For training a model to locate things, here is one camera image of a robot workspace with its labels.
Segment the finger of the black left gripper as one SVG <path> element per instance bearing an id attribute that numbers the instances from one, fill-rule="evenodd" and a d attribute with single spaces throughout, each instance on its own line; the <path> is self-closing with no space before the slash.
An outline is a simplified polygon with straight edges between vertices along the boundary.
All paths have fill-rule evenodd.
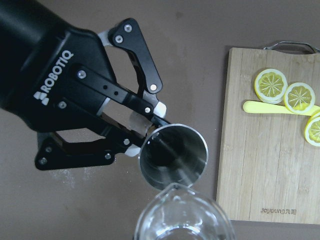
<path id="1" fill-rule="evenodd" d="M 106 166 L 117 154 L 136 156 L 146 135 L 125 127 L 108 126 L 100 139 L 68 142 L 57 132 L 38 133 L 35 167 L 41 171 Z"/>
<path id="2" fill-rule="evenodd" d="M 157 98 L 163 83 L 138 22 L 127 18 L 115 27 L 100 32 L 98 37 L 103 46 L 119 48 L 128 54 L 137 76 L 138 96 L 152 105 L 153 114 L 165 117 L 167 107 Z"/>

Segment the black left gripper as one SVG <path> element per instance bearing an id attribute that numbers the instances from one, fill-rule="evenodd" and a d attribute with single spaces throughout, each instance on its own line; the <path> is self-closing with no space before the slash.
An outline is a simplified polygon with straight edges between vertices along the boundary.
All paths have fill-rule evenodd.
<path id="1" fill-rule="evenodd" d="M 70 25 L 35 0 L 1 1 L 2 109 L 37 132 L 105 132 L 99 113 L 106 97 L 89 76 L 78 79 L 80 70 L 115 79 L 96 33 Z"/>

